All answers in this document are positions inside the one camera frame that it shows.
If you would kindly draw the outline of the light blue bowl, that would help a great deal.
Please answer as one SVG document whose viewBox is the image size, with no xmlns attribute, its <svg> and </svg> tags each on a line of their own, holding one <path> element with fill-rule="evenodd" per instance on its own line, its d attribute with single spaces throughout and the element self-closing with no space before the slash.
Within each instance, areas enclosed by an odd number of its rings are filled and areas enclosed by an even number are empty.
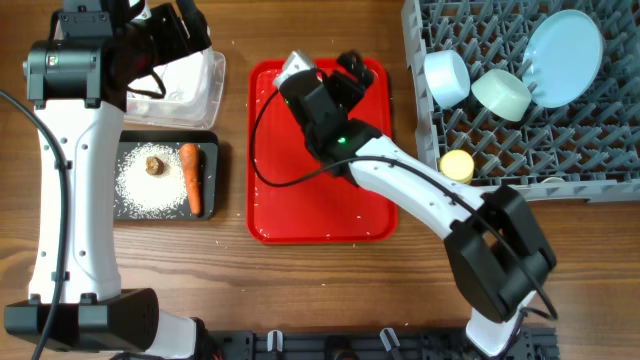
<svg viewBox="0 0 640 360">
<path fill-rule="evenodd" d="M 432 98 L 441 108 L 450 109 L 468 97 L 470 76 L 457 52 L 443 50 L 427 54 L 424 70 Z"/>
</svg>

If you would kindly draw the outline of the orange carrot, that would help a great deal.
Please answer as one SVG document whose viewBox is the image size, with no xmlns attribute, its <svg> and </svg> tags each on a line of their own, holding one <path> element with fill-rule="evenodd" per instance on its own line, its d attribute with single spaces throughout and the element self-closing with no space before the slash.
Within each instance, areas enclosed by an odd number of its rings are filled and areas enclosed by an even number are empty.
<svg viewBox="0 0 640 360">
<path fill-rule="evenodd" d="M 199 181 L 199 148 L 195 144 L 187 143 L 181 146 L 179 153 L 190 210 L 193 215 L 200 216 L 202 200 Z"/>
</svg>

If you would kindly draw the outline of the brown food scrap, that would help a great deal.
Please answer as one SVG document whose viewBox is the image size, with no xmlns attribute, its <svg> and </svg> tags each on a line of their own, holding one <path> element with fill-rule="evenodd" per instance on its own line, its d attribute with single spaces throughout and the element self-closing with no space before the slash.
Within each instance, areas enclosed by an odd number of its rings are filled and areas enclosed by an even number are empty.
<svg viewBox="0 0 640 360">
<path fill-rule="evenodd" d="M 149 156 L 145 160 L 145 171 L 151 176 L 160 176 L 164 172 L 164 163 L 156 156 Z"/>
</svg>

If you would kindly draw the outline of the yellow plastic cup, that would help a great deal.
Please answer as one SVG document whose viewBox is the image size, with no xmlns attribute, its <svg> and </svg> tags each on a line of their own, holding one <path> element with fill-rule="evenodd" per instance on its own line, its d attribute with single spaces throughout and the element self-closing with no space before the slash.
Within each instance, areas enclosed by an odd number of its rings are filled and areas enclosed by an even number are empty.
<svg viewBox="0 0 640 360">
<path fill-rule="evenodd" d="M 460 183 L 470 184 L 474 169 L 475 163 L 472 156 L 464 150 L 450 150 L 439 160 L 439 171 Z"/>
</svg>

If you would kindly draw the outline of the mint green bowl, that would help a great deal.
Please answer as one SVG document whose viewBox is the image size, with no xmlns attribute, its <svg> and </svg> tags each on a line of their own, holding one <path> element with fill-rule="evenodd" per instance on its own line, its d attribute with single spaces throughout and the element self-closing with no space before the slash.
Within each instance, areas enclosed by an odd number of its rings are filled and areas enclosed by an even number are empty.
<svg viewBox="0 0 640 360">
<path fill-rule="evenodd" d="M 519 122 L 532 100 L 528 87 L 515 75 L 491 69 L 471 85 L 474 97 L 490 112 Z"/>
</svg>

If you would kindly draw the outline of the white rice pile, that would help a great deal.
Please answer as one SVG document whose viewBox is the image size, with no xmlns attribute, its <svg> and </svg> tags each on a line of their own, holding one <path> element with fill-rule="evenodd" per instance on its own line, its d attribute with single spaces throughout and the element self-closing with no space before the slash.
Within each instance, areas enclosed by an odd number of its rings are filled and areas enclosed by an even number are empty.
<svg viewBox="0 0 640 360">
<path fill-rule="evenodd" d="M 145 171 L 145 160 L 156 156 L 164 163 L 160 176 Z M 116 162 L 114 215 L 120 219 L 174 218 L 187 202 L 178 150 L 167 145 L 137 143 Z"/>
</svg>

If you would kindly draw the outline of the large light blue plate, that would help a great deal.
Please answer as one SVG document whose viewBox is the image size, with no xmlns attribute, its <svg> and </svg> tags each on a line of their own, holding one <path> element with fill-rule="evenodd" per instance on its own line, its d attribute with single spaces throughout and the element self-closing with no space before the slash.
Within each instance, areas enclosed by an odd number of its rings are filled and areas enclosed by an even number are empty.
<svg viewBox="0 0 640 360">
<path fill-rule="evenodd" d="M 604 39 L 595 22 L 579 10 L 562 10 L 547 18 L 529 38 L 521 76 L 535 84 L 532 101 L 558 108 L 579 98 L 599 72 Z"/>
</svg>

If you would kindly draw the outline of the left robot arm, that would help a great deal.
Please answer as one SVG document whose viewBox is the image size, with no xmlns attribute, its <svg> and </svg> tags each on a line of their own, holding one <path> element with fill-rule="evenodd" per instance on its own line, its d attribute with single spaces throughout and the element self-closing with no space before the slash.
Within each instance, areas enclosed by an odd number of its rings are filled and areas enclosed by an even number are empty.
<svg viewBox="0 0 640 360">
<path fill-rule="evenodd" d="M 26 300 L 4 327 L 36 354 L 108 353 L 115 359 L 218 359 L 197 318 L 162 311 L 150 288 L 125 289 L 114 247 L 115 165 L 133 81 L 207 49 L 190 0 L 67 1 L 23 64 L 22 112 L 39 132 L 38 255 Z"/>
</svg>

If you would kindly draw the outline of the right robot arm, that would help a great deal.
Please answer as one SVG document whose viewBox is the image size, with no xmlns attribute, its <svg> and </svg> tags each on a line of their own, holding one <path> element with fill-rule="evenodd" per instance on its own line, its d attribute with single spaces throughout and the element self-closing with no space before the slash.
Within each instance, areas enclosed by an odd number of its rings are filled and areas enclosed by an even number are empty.
<svg viewBox="0 0 640 360">
<path fill-rule="evenodd" d="M 326 74 L 303 52 L 285 61 L 274 85 L 323 171 L 378 194 L 420 220 L 444 242 L 456 286 L 472 308 L 465 333 L 484 356 L 514 343 L 530 302 L 558 314 L 542 286 L 556 256 L 527 201 L 514 188 L 493 191 L 452 180 L 402 151 L 378 128 L 349 116 L 373 84 L 358 53 L 341 54 Z"/>
</svg>

